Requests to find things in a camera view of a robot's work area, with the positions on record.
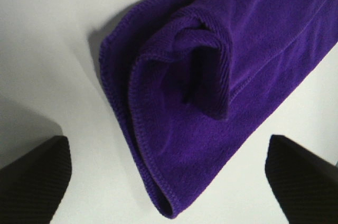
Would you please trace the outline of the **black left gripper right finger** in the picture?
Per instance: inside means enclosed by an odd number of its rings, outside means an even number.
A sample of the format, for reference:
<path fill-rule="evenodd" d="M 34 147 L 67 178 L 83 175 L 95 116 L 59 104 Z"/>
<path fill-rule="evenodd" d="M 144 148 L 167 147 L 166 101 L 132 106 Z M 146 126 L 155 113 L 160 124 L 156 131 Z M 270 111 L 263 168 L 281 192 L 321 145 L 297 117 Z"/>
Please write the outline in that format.
<path fill-rule="evenodd" d="M 283 135 L 273 135 L 265 174 L 289 223 L 337 223 L 336 166 Z"/>

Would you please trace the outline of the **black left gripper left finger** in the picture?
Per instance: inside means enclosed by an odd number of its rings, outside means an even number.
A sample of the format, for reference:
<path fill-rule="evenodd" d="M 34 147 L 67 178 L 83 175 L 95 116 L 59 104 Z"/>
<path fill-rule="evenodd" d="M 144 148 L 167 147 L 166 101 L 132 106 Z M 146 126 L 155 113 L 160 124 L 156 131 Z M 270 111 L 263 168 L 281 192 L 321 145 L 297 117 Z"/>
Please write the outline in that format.
<path fill-rule="evenodd" d="M 54 136 L 1 169 L 1 223 L 50 223 L 72 175 L 68 138 Z"/>

